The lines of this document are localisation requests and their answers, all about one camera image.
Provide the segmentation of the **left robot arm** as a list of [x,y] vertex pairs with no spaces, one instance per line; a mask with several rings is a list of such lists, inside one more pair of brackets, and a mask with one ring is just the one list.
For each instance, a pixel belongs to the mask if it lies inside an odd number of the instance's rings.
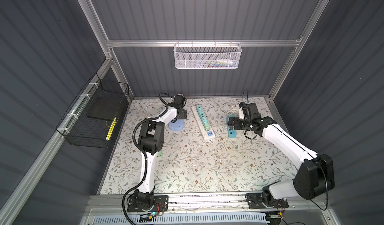
[[136,191],[144,195],[154,193],[156,159],[164,146],[166,125],[180,116],[187,102],[182,94],[172,96],[160,92],[158,98],[165,105],[165,109],[153,118],[140,121],[132,134],[135,147],[142,153],[141,181]]

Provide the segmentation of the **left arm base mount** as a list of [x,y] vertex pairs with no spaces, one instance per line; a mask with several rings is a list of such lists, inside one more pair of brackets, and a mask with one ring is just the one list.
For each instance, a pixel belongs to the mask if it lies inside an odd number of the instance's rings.
[[139,198],[130,195],[127,201],[127,212],[166,212],[168,210],[169,196],[144,196]]

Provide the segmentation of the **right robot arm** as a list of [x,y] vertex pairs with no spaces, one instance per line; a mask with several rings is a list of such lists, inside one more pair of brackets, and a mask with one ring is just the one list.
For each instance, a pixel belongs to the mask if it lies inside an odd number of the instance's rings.
[[261,198],[266,207],[287,198],[312,200],[322,194],[327,195],[335,187],[334,165],[330,156],[310,150],[286,133],[275,120],[262,117],[255,103],[241,102],[239,107],[239,116],[229,118],[229,127],[263,137],[297,168],[293,180],[275,182],[263,188]]

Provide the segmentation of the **blue square power socket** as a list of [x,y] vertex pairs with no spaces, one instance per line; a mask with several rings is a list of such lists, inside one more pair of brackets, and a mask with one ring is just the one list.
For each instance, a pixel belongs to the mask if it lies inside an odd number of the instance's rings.
[[171,131],[180,132],[184,128],[184,120],[177,120],[175,122],[169,123],[169,128]]

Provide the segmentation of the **teal power strip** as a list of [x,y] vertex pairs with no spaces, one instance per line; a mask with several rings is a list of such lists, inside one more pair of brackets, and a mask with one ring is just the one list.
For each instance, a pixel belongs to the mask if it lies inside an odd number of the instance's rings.
[[234,118],[235,118],[235,114],[231,114],[226,119],[228,136],[231,139],[236,138],[236,136],[237,136],[237,132],[235,130],[235,125],[234,125]]

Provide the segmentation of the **long white power strip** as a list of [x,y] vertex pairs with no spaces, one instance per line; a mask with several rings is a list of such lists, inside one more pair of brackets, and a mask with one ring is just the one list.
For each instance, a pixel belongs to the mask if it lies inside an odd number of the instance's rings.
[[202,134],[203,140],[205,142],[210,142],[216,138],[216,135],[210,125],[207,116],[201,105],[192,106],[192,112],[197,120],[197,125]]

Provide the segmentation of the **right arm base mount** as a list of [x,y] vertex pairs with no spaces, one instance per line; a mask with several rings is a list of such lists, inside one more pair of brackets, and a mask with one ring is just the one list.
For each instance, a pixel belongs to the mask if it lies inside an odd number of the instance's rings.
[[266,193],[247,193],[245,199],[250,209],[286,209],[289,207],[286,199],[276,200]]

